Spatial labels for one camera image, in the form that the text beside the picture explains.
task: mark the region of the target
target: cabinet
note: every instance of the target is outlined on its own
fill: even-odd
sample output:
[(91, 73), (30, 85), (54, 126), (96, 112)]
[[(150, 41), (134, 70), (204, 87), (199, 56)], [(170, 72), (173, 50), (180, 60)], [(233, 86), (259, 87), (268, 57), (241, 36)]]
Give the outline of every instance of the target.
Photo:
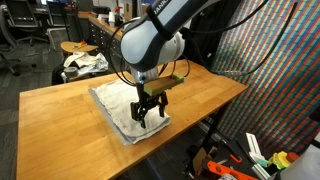
[(122, 62), (122, 55), (120, 50), (120, 38), (119, 36), (115, 37), (112, 40), (111, 47), (107, 48), (107, 43), (111, 39), (113, 34), (113, 30), (108, 30), (106, 27), (107, 24), (101, 24), (100, 21), (96, 19), (89, 19), (91, 35), (94, 42), (94, 45), (98, 46), (98, 52), (101, 52), (109, 62), (109, 71), (114, 72), (110, 65), (110, 58), (108, 57), (108, 53), (110, 51), (112, 63), (115, 66), (117, 72), (119, 72), (120, 66), (123, 65), (123, 70), (127, 69), (127, 65), (125, 62)]

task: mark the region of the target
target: black cable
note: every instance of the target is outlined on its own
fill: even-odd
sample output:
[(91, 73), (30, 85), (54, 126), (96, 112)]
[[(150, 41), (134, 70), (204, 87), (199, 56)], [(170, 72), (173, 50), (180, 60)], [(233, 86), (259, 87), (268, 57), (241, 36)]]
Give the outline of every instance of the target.
[(280, 41), (283, 33), (284, 33), (285, 30), (287, 29), (287, 26), (288, 26), (288, 24), (289, 24), (289, 22), (290, 22), (290, 20), (291, 20), (291, 18), (292, 18), (292, 16), (293, 16), (293, 13), (294, 13), (297, 5), (298, 5), (298, 3), (295, 2), (294, 5), (293, 5), (293, 7), (292, 7), (292, 9), (291, 9), (291, 11), (290, 11), (290, 14), (289, 14), (289, 16), (288, 16), (288, 18), (287, 18), (286, 23), (285, 23), (284, 26), (282, 27), (281, 32), (279, 33), (276, 41), (273, 43), (273, 45), (272, 45), (271, 49), (269, 50), (268, 54), (263, 58), (263, 60), (262, 60), (255, 68), (253, 68), (252, 70), (248, 71), (247, 74), (251, 74), (251, 73), (255, 72), (255, 71), (256, 71), (257, 69), (259, 69), (259, 68), (262, 66), (262, 64), (269, 58), (269, 56), (271, 55), (271, 53), (273, 52), (273, 50), (276, 48), (277, 44), (279, 43), (279, 41)]
[(125, 66), (125, 64), (123, 65), (123, 62), (124, 62), (124, 59), (121, 58), (121, 61), (120, 61), (120, 72), (121, 72), (122, 77), (123, 77), (124, 79), (126, 79), (127, 81), (129, 81), (129, 80), (127, 79), (126, 75), (124, 75), (124, 73), (123, 73), (123, 66)]
[(219, 33), (219, 32), (224, 32), (224, 31), (229, 31), (233, 28), (236, 28), (238, 26), (240, 26), (241, 24), (245, 23), (247, 20), (249, 20), (252, 16), (254, 16), (258, 11), (260, 11), (260, 9), (267, 4), (269, 0), (264, 1), (262, 4), (260, 4), (260, 6), (255, 9), (251, 14), (249, 14), (249, 16), (247, 16), (246, 18), (244, 18), (242, 21), (238, 22), (237, 24), (234, 24), (230, 27), (226, 27), (226, 28), (222, 28), (222, 29), (218, 29), (218, 30), (214, 30), (214, 31), (190, 31), (193, 34), (202, 34), (202, 35), (213, 35), (215, 33)]
[(195, 48), (195, 52), (197, 53), (197, 56), (199, 57), (199, 60), (200, 60), (200, 63), (211, 73), (213, 74), (219, 74), (219, 75), (231, 75), (231, 76), (243, 76), (243, 75), (249, 75), (253, 72), (255, 72), (257, 69), (259, 69), (263, 63), (266, 62), (266, 60), (268, 59), (268, 57), (272, 54), (273, 50), (276, 48), (277, 44), (279, 43), (282, 35), (284, 34), (292, 16), (293, 16), (293, 13), (297, 7), (298, 3), (295, 2), (291, 11), (290, 11), (290, 14), (287, 18), (287, 21), (285, 23), (285, 25), (282, 27), (277, 39), (275, 40), (275, 42), (273, 43), (271, 49), (269, 50), (269, 52), (267, 53), (267, 55), (263, 58), (263, 60), (258, 64), (258, 66), (256, 66), (255, 68), (253, 68), (252, 70), (248, 71), (248, 72), (243, 72), (243, 71), (213, 71), (211, 70), (207, 65), (206, 63), (204, 62), (203, 58), (202, 58), (202, 55), (201, 55), (201, 52), (199, 50), (199, 47), (197, 46), (196, 42), (194, 41), (194, 39), (192, 38), (191, 34), (188, 33), (185, 29), (183, 31), (180, 31), (182, 34), (183, 34), (183, 37), (186, 38), (187, 40), (190, 40), (192, 42), (192, 45), (194, 46)]
[(171, 72), (171, 76), (174, 73), (174, 71), (176, 70), (176, 61), (173, 61), (173, 68), (172, 68), (172, 72)]
[(184, 77), (187, 77), (187, 76), (190, 74), (190, 70), (191, 70), (190, 62), (189, 62), (189, 59), (188, 59), (188, 57), (187, 57), (186, 55), (182, 54), (182, 57), (183, 57), (184, 59), (186, 59), (186, 61), (187, 61), (187, 63), (188, 63), (188, 72), (187, 72), (186, 75), (184, 75)]
[(167, 66), (168, 66), (168, 63), (165, 63), (165, 64), (162, 65), (161, 70), (160, 70), (158, 76), (160, 76), (160, 75), (163, 73), (163, 71), (166, 70)]
[(129, 24), (129, 23), (132, 23), (134, 20), (131, 20), (131, 21), (128, 21), (128, 22), (125, 22), (125, 23), (122, 23), (115, 31), (114, 33), (112, 34), (111, 38), (109, 39), (109, 42), (107, 43), (106, 45), (106, 49), (109, 48), (109, 51), (108, 51), (108, 58), (110, 59), (110, 65), (111, 65), (111, 68), (114, 70), (114, 72), (116, 73), (116, 75), (126, 84), (130, 85), (130, 86), (135, 86), (135, 84), (133, 82), (131, 82), (130, 80), (128, 80), (125, 76), (124, 77), (121, 77), (113, 62), (112, 62), (112, 59), (111, 59), (111, 44), (112, 44), (112, 41), (114, 39), (114, 37), (116, 36), (117, 32), (125, 25)]
[(190, 40), (194, 49), (195, 49), (195, 52), (200, 60), (200, 63), (203, 65), (204, 68), (206, 68), (209, 72), (211, 72), (212, 74), (217, 74), (216, 71), (213, 71), (211, 68), (209, 68), (207, 66), (207, 64), (204, 62), (203, 58), (202, 58), (202, 55), (201, 55), (201, 52), (200, 52), (200, 49), (197, 45), (197, 43), (194, 41), (194, 39), (191, 37), (191, 34), (190, 33), (186, 33), (186, 34), (183, 34), (184, 37), (186, 37), (187, 40)]
[(295, 2), (293, 7), (292, 7), (292, 9), (291, 9), (291, 11), (290, 11), (290, 14), (289, 14), (289, 16), (287, 18), (287, 21), (284, 24), (284, 26), (282, 27), (277, 39), (275, 40), (275, 42), (273, 43), (272, 47), (268, 51), (267, 55), (262, 59), (262, 61), (256, 67), (254, 67), (252, 70), (249, 70), (247, 72), (244, 72), (244, 71), (219, 71), (218, 74), (220, 74), (220, 75), (230, 75), (230, 76), (244, 76), (244, 75), (252, 74), (257, 69), (259, 69), (267, 61), (269, 56), (272, 54), (273, 50), (277, 47), (282, 35), (284, 34), (285, 30), (287, 29), (287, 26), (288, 26), (293, 14), (294, 14), (294, 11), (295, 11), (297, 5), (298, 5), (298, 3)]

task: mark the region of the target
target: red object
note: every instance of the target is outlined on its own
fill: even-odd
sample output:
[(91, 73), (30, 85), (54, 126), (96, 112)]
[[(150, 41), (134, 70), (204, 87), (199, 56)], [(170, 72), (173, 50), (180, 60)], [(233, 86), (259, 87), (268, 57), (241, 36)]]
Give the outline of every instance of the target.
[(73, 4), (67, 4), (68, 8), (75, 8), (75, 6)]
[(121, 6), (116, 6), (115, 8), (114, 8), (114, 12), (120, 12), (120, 9), (121, 9), (122, 7)]
[(299, 156), (296, 153), (293, 153), (293, 152), (288, 152), (287, 156), (286, 156), (286, 159), (291, 163), (293, 163), (298, 158), (299, 158)]
[(254, 177), (248, 176), (246, 174), (243, 174), (239, 171), (230, 169), (226, 166), (223, 166), (221, 164), (215, 163), (213, 161), (208, 162), (208, 168), (211, 172), (218, 174), (219, 176), (222, 176), (224, 174), (230, 174), (233, 177), (235, 177), (237, 180), (257, 180)]

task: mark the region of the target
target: orange object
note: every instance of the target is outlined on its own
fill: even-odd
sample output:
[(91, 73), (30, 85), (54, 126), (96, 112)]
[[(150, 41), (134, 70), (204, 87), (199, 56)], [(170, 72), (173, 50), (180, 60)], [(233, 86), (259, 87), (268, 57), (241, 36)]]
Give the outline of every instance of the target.
[(299, 158), (299, 156), (294, 153), (294, 152), (288, 152), (286, 159), (290, 162), (293, 163), (295, 160), (297, 160)]
[(242, 159), (237, 159), (234, 155), (230, 154), (230, 159), (232, 159), (233, 162), (240, 164), (242, 162)]
[(208, 168), (211, 172), (218, 174), (219, 176), (222, 176), (224, 174), (230, 174), (233, 177), (235, 177), (237, 180), (257, 180), (257, 178), (248, 176), (246, 174), (243, 174), (239, 171), (230, 169), (226, 166), (223, 166), (221, 164), (215, 163), (213, 161), (208, 162)]
[(88, 45), (88, 44), (85, 41), (81, 41), (77, 45), (74, 45), (73, 48), (74, 49), (79, 49), (79, 48), (84, 47), (86, 45)]

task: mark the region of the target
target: checkered pattern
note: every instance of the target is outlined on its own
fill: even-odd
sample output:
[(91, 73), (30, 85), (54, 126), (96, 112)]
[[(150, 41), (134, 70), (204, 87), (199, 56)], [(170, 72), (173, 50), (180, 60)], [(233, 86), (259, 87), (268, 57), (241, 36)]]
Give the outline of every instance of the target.
[[(242, 1), (230, 24), (244, 19), (262, 0)], [(269, 1), (244, 25), (224, 33), (215, 70), (250, 70), (266, 55), (294, 1)], [(320, 104), (320, 3), (300, 0), (287, 30), (267, 62), (254, 74), (234, 78), (249, 86), (229, 106), (219, 129), (230, 137), (256, 134), (274, 151), (301, 152), (320, 131), (309, 119)]]

